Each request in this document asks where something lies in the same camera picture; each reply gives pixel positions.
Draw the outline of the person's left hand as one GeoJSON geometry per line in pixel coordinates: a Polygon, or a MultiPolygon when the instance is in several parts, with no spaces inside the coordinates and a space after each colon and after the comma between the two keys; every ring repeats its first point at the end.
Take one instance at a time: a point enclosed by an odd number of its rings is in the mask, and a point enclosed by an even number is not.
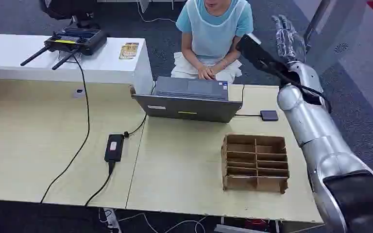
{"type": "Polygon", "coordinates": [[[209,68],[209,71],[210,71],[210,74],[211,74],[210,77],[213,80],[215,80],[216,79],[216,75],[222,71],[222,68],[220,68],[219,65],[213,65],[213,66],[210,66],[208,68],[209,68]]]}

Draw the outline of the person's right hand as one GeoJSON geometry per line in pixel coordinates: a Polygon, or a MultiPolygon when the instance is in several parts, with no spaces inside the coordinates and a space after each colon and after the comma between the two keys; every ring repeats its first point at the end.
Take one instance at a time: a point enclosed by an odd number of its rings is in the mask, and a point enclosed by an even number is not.
{"type": "Polygon", "coordinates": [[[207,66],[200,66],[197,68],[199,79],[211,80],[213,79],[212,70],[207,66]]]}

